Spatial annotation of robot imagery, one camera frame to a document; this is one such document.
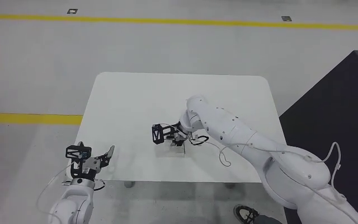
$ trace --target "white robotic arm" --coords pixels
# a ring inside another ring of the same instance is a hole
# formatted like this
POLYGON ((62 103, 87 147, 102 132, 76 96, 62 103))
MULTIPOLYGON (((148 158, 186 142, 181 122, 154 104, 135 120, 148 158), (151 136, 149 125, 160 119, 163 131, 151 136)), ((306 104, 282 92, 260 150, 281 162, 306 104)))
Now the white robotic arm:
MULTIPOLYGON (((158 137, 160 133, 156 134, 158 126, 152 129, 153 141, 163 142, 158 137)), ((282 206, 297 209, 303 224, 358 223, 358 213, 328 184, 329 169, 316 155, 272 141, 237 116, 208 104, 203 96, 193 96, 187 100, 186 112, 175 127, 171 126, 169 134, 180 144, 185 135, 192 136, 199 129, 206 130, 209 136, 249 161, 268 194, 282 206), (173 134, 173 128, 180 132, 173 134)))
POLYGON ((85 147, 82 142, 66 149, 66 157, 72 160, 70 166, 73 180, 48 213, 49 223, 87 224, 90 221, 93 192, 104 187, 103 182, 102 187, 95 189, 95 177, 103 167, 108 166, 114 146, 102 156, 91 157, 91 151, 92 149, 85 147))

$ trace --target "white table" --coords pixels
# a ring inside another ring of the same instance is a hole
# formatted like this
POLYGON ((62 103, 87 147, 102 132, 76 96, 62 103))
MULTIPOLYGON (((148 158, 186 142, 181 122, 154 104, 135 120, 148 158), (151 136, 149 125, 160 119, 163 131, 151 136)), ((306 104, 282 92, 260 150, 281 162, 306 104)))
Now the white table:
MULTIPOLYGON (((115 145, 110 165, 97 175, 104 180, 261 182, 252 165, 231 150, 225 154, 232 165, 224 167, 218 149, 209 144, 186 143, 184 155, 152 142, 152 125, 177 123, 186 99, 196 94, 285 143, 269 85, 262 77, 105 72, 95 80, 76 144, 83 141, 92 147, 92 156, 115 145)), ((209 142, 222 148, 212 138, 209 142)))

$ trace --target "black mat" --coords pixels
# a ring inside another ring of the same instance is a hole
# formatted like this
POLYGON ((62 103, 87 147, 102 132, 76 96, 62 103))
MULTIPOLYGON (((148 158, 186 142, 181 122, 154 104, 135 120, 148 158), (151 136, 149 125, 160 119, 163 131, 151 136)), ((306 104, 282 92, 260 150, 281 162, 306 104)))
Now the black mat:
MULTIPOLYGON (((287 144, 325 158, 332 142, 339 143, 342 167, 336 189, 358 210, 358 51, 353 51, 283 115, 287 144)), ((337 151, 326 162, 333 171, 337 151)), ((296 211, 285 210, 288 224, 300 223, 296 211)))

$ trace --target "shoe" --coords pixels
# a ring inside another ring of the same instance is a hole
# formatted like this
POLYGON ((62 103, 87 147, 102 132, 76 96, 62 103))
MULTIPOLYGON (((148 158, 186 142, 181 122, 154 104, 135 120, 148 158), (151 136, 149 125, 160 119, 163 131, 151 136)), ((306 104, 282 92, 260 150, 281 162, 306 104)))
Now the shoe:
POLYGON ((253 224, 255 218, 259 215, 258 212, 250 207, 237 204, 234 207, 235 217, 243 224, 253 224))

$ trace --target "yellow stripe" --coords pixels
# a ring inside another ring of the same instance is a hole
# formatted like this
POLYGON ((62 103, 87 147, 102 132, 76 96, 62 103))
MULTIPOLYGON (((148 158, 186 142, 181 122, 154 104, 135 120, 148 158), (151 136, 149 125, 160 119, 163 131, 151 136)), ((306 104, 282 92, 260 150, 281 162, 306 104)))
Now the yellow stripe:
POLYGON ((0 114, 0 123, 80 125, 82 115, 0 114))
POLYGON ((253 22, 223 20, 182 20, 175 18, 114 18, 114 17, 83 17, 83 16, 46 16, 46 15, 10 15, 0 14, 0 20, 40 20, 69 22, 118 22, 133 24, 178 24, 205 26, 253 26, 279 27, 291 29, 327 29, 327 30, 358 30, 358 25, 349 24, 303 24, 294 22, 253 22))

